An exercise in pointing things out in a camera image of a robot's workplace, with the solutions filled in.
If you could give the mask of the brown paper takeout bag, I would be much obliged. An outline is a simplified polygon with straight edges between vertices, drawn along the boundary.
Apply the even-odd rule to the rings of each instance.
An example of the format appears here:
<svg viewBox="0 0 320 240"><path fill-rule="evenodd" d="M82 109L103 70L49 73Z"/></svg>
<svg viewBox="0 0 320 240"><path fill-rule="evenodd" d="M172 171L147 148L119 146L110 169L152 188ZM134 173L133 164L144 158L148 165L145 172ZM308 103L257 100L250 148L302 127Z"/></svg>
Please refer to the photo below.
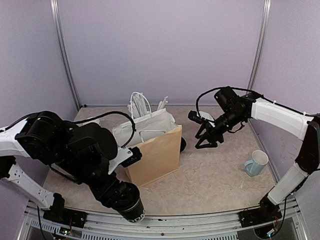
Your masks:
<svg viewBox="0 0 320 240"><path fill-rule="evenodd" d="M128 148L138 147L140 161L125 168L131 183L148 185L179 168L182 126L164 107L151 114L122 123L112 129L117 143Z"/></svg>

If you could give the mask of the black plastic cup lid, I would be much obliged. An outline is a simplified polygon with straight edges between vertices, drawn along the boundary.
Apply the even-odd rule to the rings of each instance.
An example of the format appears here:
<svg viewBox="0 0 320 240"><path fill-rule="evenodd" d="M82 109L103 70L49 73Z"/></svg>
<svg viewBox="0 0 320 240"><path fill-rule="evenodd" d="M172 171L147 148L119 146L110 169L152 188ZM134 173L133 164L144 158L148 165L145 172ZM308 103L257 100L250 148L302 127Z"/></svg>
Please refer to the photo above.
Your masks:
<svg viewBox="0 0 320 240"><path fill-rule="evenodd" d="M128 212L138 204L140 199L139 189L130 182L121 182L121 189L115 198L112 208L118 213Z"/></svg>

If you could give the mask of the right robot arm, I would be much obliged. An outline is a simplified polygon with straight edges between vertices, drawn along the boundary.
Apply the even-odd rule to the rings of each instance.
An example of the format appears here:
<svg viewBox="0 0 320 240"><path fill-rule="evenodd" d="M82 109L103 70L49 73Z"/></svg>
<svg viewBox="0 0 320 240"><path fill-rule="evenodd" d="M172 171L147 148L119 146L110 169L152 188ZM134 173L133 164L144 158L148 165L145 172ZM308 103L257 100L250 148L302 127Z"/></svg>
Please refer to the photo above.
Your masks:
<svg viewBox="0 0 320 240"><path fill-rule="evenodd" d="M267 125L277 144L280 143L280 135L284 134L284 142L292 143L297 148L292 165L283 172L255 212L260 222L266 222L275 214L275 206L320 169L320 118L298 113L256 93L239 96L220 91L215 99L222 109L220 116L213 118L199 109L188 114L190 120L200 125L195 135L197 149L216 148L224 142L225 133L234 134L248 121Z"/></svg>

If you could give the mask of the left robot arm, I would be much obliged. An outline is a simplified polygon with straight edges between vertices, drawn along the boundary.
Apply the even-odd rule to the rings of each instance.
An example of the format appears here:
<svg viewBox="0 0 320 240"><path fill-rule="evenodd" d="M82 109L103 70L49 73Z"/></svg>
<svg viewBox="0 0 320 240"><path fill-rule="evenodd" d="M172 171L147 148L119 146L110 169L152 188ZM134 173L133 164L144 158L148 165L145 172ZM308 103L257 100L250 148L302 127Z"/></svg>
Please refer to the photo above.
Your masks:
<svg viewBox="0 0 320 240"><path fill-rule="evenodd" d="M42 190L22 172L16 156L59 166L77 184L88 185L103 206L122 212L133 205L139 192L109 170L121 150L113 134L95 122L80 125L51 111L31 113L0 131L0 176L26 186L31 198L61 223L70 218L63 197Z"/></svg>

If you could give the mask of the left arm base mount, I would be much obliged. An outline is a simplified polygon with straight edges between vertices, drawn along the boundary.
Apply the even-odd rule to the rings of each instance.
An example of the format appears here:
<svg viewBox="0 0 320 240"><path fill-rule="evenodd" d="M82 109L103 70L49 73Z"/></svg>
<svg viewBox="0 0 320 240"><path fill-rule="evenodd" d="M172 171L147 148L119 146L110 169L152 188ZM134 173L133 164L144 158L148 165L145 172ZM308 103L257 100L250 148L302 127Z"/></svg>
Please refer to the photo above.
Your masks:
<svg viewBox="0 0 320 240"><path fill-rule="evenodd" d="M87 213L65 208L65 199L59 193L53 194L53 204L49 210L44 210L43 218L70 227L83 228L87 220Z"/></svg>

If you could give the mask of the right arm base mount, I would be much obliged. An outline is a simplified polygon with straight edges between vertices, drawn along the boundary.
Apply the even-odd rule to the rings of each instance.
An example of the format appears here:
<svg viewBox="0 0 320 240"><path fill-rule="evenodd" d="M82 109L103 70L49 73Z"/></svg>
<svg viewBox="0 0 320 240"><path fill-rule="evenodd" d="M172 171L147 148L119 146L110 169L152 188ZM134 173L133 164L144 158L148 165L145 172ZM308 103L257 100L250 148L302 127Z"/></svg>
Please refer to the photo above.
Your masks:
<svg viewBox="0 0 320 240"><path fill-rule="evenodd" d="M279 204L274 205L265 195L259 202L259 207L240 211L238 213L242 228L268 223L281 219Z"/></svg>

